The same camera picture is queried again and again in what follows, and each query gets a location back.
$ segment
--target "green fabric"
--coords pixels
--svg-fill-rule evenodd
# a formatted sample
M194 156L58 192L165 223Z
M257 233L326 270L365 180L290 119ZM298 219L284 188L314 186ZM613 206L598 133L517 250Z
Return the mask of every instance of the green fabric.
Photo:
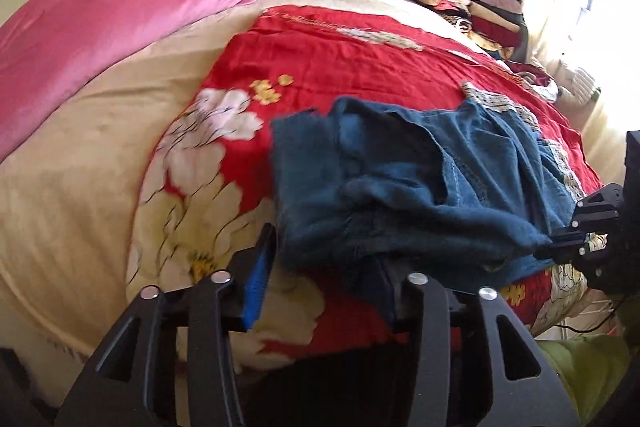
M620 297L611 298L613 305L620 302ZM622 325L626 345L638 348L640 346L640 295L627 297L616 311L616 318Z
M587 425L611 397L631 361L621 337L593 335L570 341L538 341Z

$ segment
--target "blue denim cloth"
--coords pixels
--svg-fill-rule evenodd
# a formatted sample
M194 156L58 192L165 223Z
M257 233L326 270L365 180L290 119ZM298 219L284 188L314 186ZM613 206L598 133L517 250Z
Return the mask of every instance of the blue denim cloth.
M454 289L500 287L548 266L531 254L574 211L551 150L512 110L340 98L271 128L278 251L294 269L396 253Z

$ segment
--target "metal screw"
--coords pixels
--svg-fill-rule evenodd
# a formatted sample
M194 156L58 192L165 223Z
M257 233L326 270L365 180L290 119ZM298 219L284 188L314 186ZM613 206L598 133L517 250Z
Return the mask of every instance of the metal screw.
M489 288L487 286L485 286L484 288L480 288L478 291L478 295L485 301L493 301L498 298L498 292L493 288Z
M160 288L158 286L145 286L140 290L140 296L146 301L155 299L160 295Z
M224 284L231 280L231 274L226 270L219 270L211 274L211 280L216 284Z
M407 279L409 279L409 282L411 284L415 284L417 286L422 286L423 284L427 284L429 282L429 278L424 273L420 272L410 273L407 276Z

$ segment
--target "red floral bedspread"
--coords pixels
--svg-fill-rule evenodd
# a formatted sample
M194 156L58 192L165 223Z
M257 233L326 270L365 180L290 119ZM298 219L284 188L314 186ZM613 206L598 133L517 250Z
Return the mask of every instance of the red floral bedspread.
M134 218L129 298L148 284L166 291L193 284L225 267L273 222L271 118L328 111L340 95L454 109L465 100L464 82L496 110L517 105L530 114L575 197L600 187L578 133L492 58L386 16L274 7L229 42L152 154ZM351 298L337 280L327 271L296 275L275 266L258 323L232 335L236 363L270 369L391 340L372 306ZM501 293L537 334L585 289L571 267L553 267Z

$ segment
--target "black cable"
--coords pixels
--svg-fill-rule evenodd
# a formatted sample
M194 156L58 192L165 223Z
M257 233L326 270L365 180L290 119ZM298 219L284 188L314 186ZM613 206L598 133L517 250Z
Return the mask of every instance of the black cable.
M588 330L576 330L575 328L572 328L571 326L565 326L564 324L556 324L555 327L556 328L562 328L563 330L570 330L573 331L574 333L593 333L593 331L597 331L599 330L601 327L603 327L603 325L611 320L611 318L613 317L613 315L616 314L616 312L618 311L618 308L620 308L620 304L622 304L626 299L626 295L623 296L622 299L620 299L620 302L618 304L616 304L616 307L613 308L611 310L611 312L609 313L609 315L607 315L601 322L600 324L598 324L597 326L594 326L593 328L590 328Z

